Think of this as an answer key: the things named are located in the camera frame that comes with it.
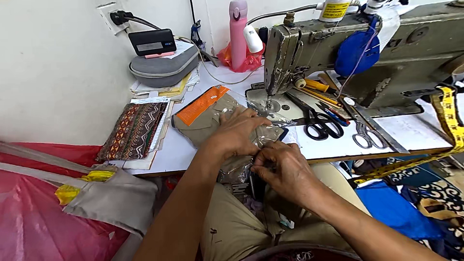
pink water bottle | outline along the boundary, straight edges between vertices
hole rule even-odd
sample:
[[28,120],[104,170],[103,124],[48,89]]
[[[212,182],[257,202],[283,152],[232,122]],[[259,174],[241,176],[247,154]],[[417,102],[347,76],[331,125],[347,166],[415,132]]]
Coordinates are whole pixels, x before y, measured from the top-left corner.
[[248,19],[248,5],[245,0],[233,0],[229,4],[232,68],[239,68],[246,58],[246,41],[243,29]]

gray case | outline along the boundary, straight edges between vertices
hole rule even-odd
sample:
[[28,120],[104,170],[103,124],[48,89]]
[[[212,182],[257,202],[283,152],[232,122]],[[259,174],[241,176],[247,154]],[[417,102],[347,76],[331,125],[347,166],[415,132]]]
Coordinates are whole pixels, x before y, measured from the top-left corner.
[[145,59],[143,56],[137,56],[130,62],[129,70],[146,86],[161,88],[180,82],[197,66],[198,61],[198,49],[192,46],[172,59]]

black power bank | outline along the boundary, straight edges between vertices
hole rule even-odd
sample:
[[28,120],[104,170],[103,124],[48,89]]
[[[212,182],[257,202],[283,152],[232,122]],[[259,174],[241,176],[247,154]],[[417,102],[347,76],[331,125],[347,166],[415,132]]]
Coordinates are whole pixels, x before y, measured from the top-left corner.
[[171,29],[129,33],[129,39],[138,56],[177,50]]

khaki pants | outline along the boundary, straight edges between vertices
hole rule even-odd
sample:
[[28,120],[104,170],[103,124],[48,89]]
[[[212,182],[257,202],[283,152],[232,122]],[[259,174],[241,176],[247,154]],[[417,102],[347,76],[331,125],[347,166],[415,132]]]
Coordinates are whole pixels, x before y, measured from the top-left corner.
[[[315,175],[335,193],[369,214],[345,177],[331,164],[311,166]],[[279,225],[278,212],[295,222],[294,229]],[[200,241],[204,261],[241,260],[274,245],[312,243],[352,251],[329,224],[267,189],[264,223],[259,221],[221,184],[216,184]]]

pink plastic bag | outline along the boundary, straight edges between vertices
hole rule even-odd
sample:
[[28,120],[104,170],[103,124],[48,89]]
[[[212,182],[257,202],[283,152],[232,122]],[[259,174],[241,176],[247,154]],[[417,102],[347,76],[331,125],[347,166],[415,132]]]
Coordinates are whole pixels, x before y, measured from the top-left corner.
[[[19,144],[91,166],[99,146]],[[69,176],[56,166],[0,153],[0,161]],[[42,180],[0,170],[0,260],[109,261],[129,236],[113,225],[68,215]]]
[[224,66],[228,66],[231,68],[233,72],[246,72],[247,70],[255,70],[256,68],[261,66],[261,59],[263,58],[263,53],[265,50],[266,45],[263,43],[263,49],[257,53],[251,53],[246,47],[246,59],[242,63],[242,65],[234,70],[232,68],[232,55],[231,55],[231,43],[227,45],[226,48],[222,49],[218,53],[218,58],[222,62]]

